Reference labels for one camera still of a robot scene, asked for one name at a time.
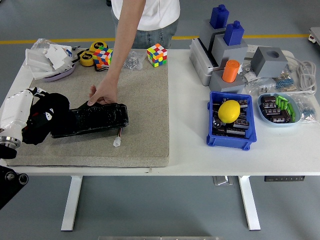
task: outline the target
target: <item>white t-shirt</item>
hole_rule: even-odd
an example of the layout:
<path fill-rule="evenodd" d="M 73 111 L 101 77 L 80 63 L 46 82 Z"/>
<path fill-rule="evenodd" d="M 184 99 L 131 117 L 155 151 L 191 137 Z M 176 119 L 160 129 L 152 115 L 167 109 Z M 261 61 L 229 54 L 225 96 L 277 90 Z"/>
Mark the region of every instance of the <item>white t-shirt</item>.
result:
<path fill-rule="evenodd" d="M 123 0 L 112 1 L 112 10 L 117 19 L 120 17 L 122 3 Z M 179 16 L 179 0 L 146 0 L 138 30 L 163 29 L 175 22 Z"/>

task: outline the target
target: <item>orange cylinder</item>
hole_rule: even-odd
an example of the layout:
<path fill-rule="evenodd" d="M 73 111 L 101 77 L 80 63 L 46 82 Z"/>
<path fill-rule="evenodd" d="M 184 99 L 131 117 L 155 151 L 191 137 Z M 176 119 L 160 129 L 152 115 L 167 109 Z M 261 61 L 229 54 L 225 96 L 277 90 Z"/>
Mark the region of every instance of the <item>orange cylinder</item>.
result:
<path fill-rule="evenodd" d="M 224 72 L 222 74 L 222 80 L 226 83 L 232 83 L 236 80 L 240 68 L 240 63 L 237 60 L 229 60 L 226 62 Z"/>

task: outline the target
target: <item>rubik's cube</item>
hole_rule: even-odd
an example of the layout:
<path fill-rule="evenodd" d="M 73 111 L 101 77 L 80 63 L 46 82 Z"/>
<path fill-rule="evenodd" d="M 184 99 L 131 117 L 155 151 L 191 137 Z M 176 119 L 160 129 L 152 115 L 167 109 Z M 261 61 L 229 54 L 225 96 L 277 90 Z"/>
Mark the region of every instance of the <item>rubik's cube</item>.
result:
<path fill-rule="evenodd" d="M 98 69 L 109 67 L 113 55 L 113 50 L 107 47 L 99 47 L 93 54 L 93 60 Z"/>
<path fill-rule="evenodd" d="M 148 60 L 152 64 L 153 67 L 158 67 L 167 63 L 167 50 L 161 46 L 159 43 L 156 45 L 149 47 L 146 50 L 148 55 Z"/>

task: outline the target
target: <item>yellow lemon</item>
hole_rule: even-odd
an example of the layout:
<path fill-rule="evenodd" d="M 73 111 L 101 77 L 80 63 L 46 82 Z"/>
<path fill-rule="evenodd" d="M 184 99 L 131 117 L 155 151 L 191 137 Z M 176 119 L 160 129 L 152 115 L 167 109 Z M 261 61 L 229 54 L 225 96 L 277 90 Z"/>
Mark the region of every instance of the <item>yellow lemon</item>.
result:
<path fill-rule="evenodd" d="M 235 100 L 225 101 L 219 108 L 218 117 L 225 123 L 233 123 L 240 114 L 240 104 Z"/>

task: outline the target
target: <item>person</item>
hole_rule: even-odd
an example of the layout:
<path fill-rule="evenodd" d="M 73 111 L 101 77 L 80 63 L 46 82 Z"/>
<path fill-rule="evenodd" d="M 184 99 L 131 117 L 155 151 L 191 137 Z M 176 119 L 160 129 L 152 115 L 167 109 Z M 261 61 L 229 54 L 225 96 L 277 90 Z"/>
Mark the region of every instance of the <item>person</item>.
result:
<path fill-rule="evenodd" d="M 88 105 L 118 100 L 118 82 L 131 49 L 148 49 L 159 43 L 170 48 L 177 31 L 179 0 L 114 0 L 111 14 L 116 29 L 112 61 L 98 87 L 92 85 Z"/>

